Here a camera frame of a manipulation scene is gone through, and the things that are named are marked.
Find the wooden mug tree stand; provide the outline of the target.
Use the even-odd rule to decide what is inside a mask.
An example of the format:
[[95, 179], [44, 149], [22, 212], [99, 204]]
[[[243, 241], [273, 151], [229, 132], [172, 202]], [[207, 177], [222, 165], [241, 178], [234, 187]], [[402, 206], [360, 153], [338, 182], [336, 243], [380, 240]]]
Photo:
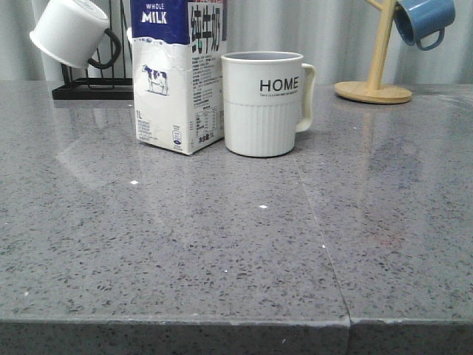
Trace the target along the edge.
[[384, 65], [397, 1], [367, 1], [380, 11], [374, 50], [366, 81], [342, 81], [335, 84], [338, 96], [368, 104], [404, 104], [412, 99], [412, 92], [393, 84], [382, 84]]

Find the blue white milk carton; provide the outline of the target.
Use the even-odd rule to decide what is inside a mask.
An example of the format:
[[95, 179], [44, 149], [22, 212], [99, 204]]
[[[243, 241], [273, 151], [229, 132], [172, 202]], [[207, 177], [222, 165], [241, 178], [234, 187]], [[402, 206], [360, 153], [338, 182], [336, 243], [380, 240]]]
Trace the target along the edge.
[[192, 155], [224, 136], [226, 1], [131, 1], [139, 141]]

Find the white ribbed HOME mug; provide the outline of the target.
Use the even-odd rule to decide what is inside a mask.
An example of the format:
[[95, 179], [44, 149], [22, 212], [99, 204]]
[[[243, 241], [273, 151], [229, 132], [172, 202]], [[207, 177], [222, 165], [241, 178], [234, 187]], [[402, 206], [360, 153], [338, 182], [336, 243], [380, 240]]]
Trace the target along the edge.
[[225, 145], [238, 155], [269, 158], [295, 146], [313, 122], [316, 71], [292, 52], [222, 56]]

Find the blue enamel mug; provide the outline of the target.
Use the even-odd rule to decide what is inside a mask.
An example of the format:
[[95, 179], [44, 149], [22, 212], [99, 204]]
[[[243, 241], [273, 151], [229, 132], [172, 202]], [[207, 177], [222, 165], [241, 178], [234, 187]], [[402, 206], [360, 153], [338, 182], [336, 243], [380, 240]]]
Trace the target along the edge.
[[454, 1], [404, 0], [397, 1], [394, 22], [405, 44], [429, 51], [443, 42], [455, 15]]

